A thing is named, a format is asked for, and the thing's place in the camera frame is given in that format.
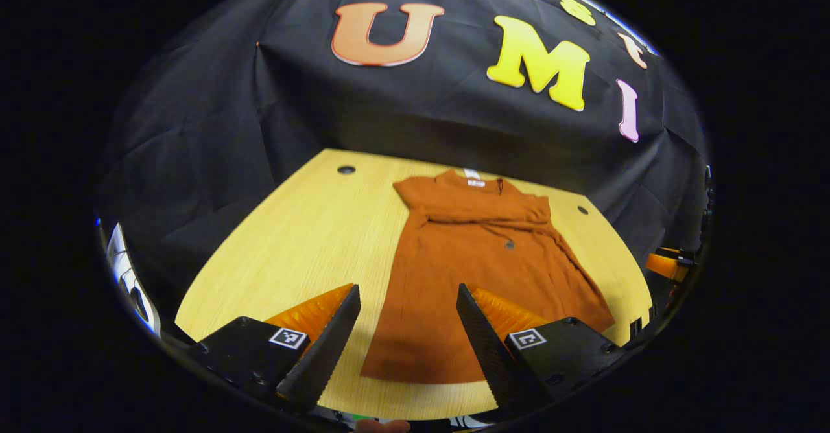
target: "letter u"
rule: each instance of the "letter u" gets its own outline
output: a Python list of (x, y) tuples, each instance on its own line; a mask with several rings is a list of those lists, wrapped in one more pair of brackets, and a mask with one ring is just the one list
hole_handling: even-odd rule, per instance
[(444, 14), (444, 8), (430, 4), (404, 4), (401, 11), (407, 13), (407, 28), (398, 43), (382, 46), (371, 43), (368, 34), (378, 13), (386, 10), (386, 4), (363, 2), (343, 5), (335, 13), (340, 21), (331, 40), (331, 51), (337, 58), (352, 65), (394, 67), (411, 62), (423, 54), (433, 29), (433, 19)]

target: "letter m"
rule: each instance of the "letter m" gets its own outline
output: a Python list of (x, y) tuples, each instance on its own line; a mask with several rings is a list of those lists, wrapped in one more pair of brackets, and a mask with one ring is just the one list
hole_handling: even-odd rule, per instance
[(562, 41), (549, 54), (533, 26), (519, 19), (497, 16), (495, 22), (504, 29), (499, 63), (487, 69), (487, 78), (494, 82), (521, 88), (525, 76), (521, 62), (525, 61), (530, 86), (540, 93), (558, 73), (556, 84), (549, 90), (551, 99), (574, 111), (582, 111), (582, 87), (585, 64), (591, 56), (574, 43)]

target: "wooden table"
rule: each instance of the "wooden table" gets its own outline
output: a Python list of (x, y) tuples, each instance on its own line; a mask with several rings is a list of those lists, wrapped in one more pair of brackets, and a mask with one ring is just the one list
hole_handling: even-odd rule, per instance
[[(356, 171), (341, 174), (341, 165), (353, 165)], [(320, 406), (404, 420), (495, 409), (486, 382), (423, 385), (359, 376), (409, 215), (392, 183), (410, 176), (436, 176), (449, 168), (323, 150), (258, 205), (208, 259), (184, 297), (176, 324), (199, 341), (240, 315), (265, 320), (354, 282), (361, 286), (361, 314)], [(464, 175), (462, 169), (457, 171)], [(585, 196), (506, 179), (524, 193), (548, 196), (552, 224), (601, 289), (617, 322), (605, 337), (625, 344), (631, 322), (642, 318), (643, 326), (648, 324), (652, 300), (622, 239)]]

